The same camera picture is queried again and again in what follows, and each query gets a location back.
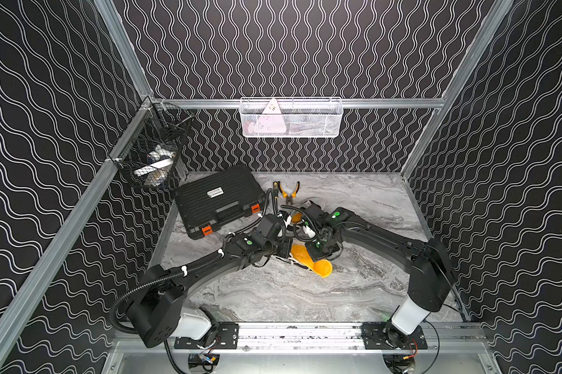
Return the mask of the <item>black canvas sneaker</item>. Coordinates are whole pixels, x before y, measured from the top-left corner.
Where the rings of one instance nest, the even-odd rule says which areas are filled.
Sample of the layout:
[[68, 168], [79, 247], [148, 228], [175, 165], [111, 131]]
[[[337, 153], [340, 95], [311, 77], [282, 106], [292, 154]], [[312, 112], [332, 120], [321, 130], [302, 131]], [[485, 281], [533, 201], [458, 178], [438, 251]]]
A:
[[318, 204], [312, 200], [306, 200], [301, 204], [291, 205], [291, 209], [289, 209], [289, 205], [283, 206], [282, 209], [290, 213], [291, 222], [296, 224], [300, 222], [315, 222], [316, 217], [314, 206], [317, 207]]
[[279, 258], [289, 264], [299, 266], [301, 269], [315, 271], [315, 262], [307, 251], [293, 251]]

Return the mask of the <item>orange insole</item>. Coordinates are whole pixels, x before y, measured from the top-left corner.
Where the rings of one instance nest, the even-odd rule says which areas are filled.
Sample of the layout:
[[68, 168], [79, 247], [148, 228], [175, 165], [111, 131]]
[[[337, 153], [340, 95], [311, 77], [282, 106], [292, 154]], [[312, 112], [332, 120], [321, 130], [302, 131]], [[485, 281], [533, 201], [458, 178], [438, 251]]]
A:
[[329, 277], [332, 274], [332, 263], [329, 260], [313, 260], [307, 248], [303, 245], [292, 245], [290, 258], [322, 278]]

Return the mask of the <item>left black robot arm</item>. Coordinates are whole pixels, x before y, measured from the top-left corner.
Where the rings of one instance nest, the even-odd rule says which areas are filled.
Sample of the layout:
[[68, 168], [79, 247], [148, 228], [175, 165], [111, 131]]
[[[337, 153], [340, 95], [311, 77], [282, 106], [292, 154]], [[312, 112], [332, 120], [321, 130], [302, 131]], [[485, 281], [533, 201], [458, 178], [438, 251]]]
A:
[[283, 210], [264, 213], [246, 230], [228, 235], [215, 252], [169, 269], [152, 266], [134, 288], [114, 301], [108, 312], [111, 326], [139, 336], [148, 348], [158, 346], [180, 326], [185, 300], [199, 288], [289, 249], [290, 222], [290, 214]]

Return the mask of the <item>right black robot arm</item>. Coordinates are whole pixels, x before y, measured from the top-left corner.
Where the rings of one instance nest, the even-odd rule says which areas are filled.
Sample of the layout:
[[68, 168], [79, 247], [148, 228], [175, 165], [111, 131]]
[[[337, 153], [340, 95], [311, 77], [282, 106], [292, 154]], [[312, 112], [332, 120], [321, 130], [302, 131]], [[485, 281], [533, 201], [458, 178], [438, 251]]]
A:
[[407, 296], [383, 327], [381, 339], [391, 348], [405, 348], [414, 342], [415, 332], [432, 313], [441, 310], [455, 282], [445, 246], [436, 238], [421, 240], [390, 232], [338, 207], [327, 213], [312, 202], [303, 207], [282, 205], [298, 212], [294, 237], [305, 244], [310, 258], [334, 260], [344, 244], [360, 246], [383, 257], [409, 274]]

